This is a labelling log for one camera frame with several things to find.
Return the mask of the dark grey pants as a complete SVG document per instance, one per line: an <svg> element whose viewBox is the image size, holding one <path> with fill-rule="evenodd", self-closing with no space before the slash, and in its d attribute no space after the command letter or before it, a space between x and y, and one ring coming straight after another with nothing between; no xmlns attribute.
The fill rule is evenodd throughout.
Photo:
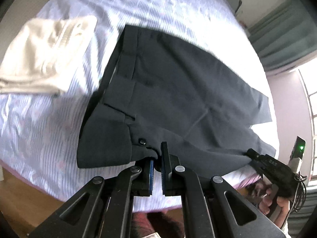
<svg viewBox="0 0 317 238"><path fill-rule="evenodd" d="M161 144L198 176L249 163L248 149L276 151L252 130L272 121L269 100L210 53L127 25L79 132L77 165L100 168L161 157Z"/></svg>

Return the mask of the blue striped floral bedsheet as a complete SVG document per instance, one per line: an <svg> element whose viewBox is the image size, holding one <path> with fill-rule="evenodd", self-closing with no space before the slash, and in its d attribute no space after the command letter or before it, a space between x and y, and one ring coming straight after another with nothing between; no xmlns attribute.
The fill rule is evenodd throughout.
<svg viewBox="0 0 317 238"><path fill-rule="evenodd" d="M62 94L1 93L1 160L62 201L96 175L116 176L132 163L79 168L79 132L88 103L127 25L178 37L213 55L268 97L272 121L252 126L278 156L276 116L262 64L226 0L49 0L34 18L68 20L93 15L94 36L70 88ZM232 186L252 178L249 164L223 176Z"/></svg>

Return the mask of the teal curtain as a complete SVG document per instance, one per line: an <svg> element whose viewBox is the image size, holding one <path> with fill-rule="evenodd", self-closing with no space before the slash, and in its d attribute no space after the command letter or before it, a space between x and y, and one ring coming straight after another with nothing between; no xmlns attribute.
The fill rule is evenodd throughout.
<svg viewBox="0 0 317 238"><path fill-rule="evenodd" d="M316 23L300 0L287 0L249 29L267 74L292 70L316 51Z"/></svg>

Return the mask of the cream folded cloth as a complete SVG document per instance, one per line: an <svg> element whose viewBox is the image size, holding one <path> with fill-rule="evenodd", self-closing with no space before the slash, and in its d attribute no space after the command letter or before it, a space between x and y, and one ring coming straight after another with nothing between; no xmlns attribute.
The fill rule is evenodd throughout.
<svg viewBox="0 0 317 238"><path fill-rule="evenodd" d="M4 54L1 93L67 92L96 25L93 15L29 20Z"/></svg>

